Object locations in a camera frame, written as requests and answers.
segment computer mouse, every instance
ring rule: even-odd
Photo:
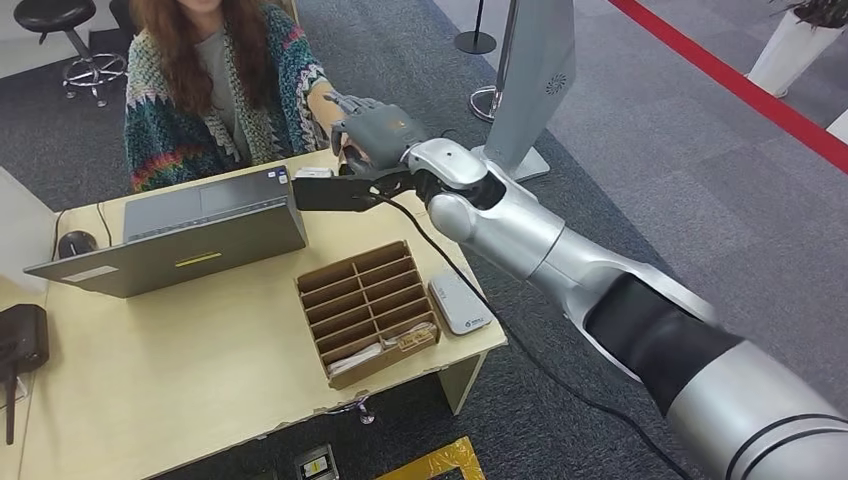
[[[59,240],[59,258],[73,257],[97,250],[97,240],[82,230],[66,233]]]

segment silver robot arm segment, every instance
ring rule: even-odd
[[[715,479],[848,478],[848,421],[656,268],[565,226],[497,165],[434,139],[404,156],[435,227],[541,290],[641,381]]]

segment woman's hand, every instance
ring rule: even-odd
[[[333,85],[329,81],[316,83],[309,92],[306,102],[309,105],[309,110],[315,115],[315,119],[324,129],[324,133],[328,138],[333,136],[333,124],[341,122],[346,115],[338,105],[325,98],[330,92],[334,92]],[[341,144],[339,148],[339,165],[344,165],[349,162],[367,162],[367,155],[354,144],[347,133],[342,133]]]

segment white flower pot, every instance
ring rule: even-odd
[[[827,131],[843,142],[848,143],[848,110],[845,110],[845,113],[837,118],[835,122],[831,123],[827,127]]]
[[[843,28],[813,28],[788,11],[760,53],[748,79],[776,97],[786,95],[789,86],[833,43]]]

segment colorful knit cardigan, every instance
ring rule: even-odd
[[[271,65],[278,91],[269,106],[247,105],[225,35],[226,64],[236,117],[247,137],[251,164],[300,155],[325,146],[323,132],[306,103],[312,85],[324,78],[303,30],[277,6],[263,5]],[[135,191],[153,190],[246,167],[217,113],[206,116],[178,110],[168,93],[154,39],[142,32],[129,54],[126,155]]]

